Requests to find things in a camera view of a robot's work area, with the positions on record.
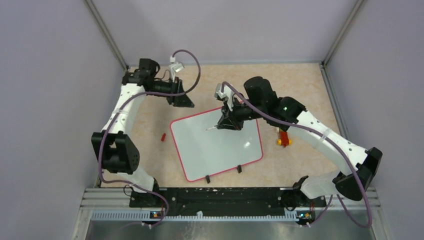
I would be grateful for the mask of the red whiteboard marker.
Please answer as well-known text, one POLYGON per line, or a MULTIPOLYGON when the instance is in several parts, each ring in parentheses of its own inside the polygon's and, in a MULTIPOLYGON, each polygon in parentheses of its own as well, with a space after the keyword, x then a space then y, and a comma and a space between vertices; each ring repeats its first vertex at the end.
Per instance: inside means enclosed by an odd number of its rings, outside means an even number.
POLYGON ((209 128, 206 129, 206 131, 210 131, 210 130, 214 130, 214 129, 217 129, 217 127, 216 126, 209 127, 209 128))

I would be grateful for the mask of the pink framed whiteboard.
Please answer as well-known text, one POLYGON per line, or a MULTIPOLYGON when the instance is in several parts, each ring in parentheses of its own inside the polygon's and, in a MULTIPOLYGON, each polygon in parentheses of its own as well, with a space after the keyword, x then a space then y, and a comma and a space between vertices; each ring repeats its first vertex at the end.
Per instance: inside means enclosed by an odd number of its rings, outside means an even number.
POLYGON ((255 163, 263 158, 257 120, 242 130, 212 129, 222 116, 219 107, 171 121, 169 128, 188 182, 196 182, 255 163))

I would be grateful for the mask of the red green toy car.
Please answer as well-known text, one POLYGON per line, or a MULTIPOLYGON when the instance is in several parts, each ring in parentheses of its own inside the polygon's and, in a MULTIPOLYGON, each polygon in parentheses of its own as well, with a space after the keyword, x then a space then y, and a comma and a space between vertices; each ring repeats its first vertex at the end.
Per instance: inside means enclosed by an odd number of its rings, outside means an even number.
POLYGON ((286 148, 292 144, 292 140, 289 138, 287 132, 283 131, 281 128, 277 127, 276 132, 278 133, 277 145, 286 148))

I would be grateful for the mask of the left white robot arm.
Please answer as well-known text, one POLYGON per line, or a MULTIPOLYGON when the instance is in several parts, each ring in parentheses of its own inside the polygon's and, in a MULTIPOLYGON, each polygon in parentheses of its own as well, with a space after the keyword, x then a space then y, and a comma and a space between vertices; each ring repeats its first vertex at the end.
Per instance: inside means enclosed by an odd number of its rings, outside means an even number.
POLYGON ((138 109, 147 96, 164 97, 173 107, 193 108, 195 105, 187 94, 200 81, 198 76, 192 87, 184 90, 182 80, 176 76, 184 68, 183 63, 174 54, 169 61, 166 80, 157 77, 161 67, 150 58, 141 58, 136 70, 127 71, 109 120, 91 136, 100 181, 130 186, 149 207, 167 200, 159 193, 156 179, 139 166, 141 154, 130 136, 138 109))

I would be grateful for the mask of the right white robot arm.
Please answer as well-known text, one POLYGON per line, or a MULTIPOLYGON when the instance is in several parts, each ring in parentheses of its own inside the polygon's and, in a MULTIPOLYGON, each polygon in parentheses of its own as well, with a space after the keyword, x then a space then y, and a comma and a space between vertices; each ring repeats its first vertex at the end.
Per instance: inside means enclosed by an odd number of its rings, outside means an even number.
POLYGON ((259 118, 281 131, 310 144, 327 157, 337 170, 319 176, 304 176, 295 185, 293 200, 307 206, 324 195, 340 195, 361 201, 379 168, 383 153, 376 147, 358 146, 319 121, 302 103, 290 96, 279 97, 271 83, 256 76, 243 85, 246 99, 228 82, 219 83, 214 93, 223 102, 219 130, 242 130, 244 123, 259 118))

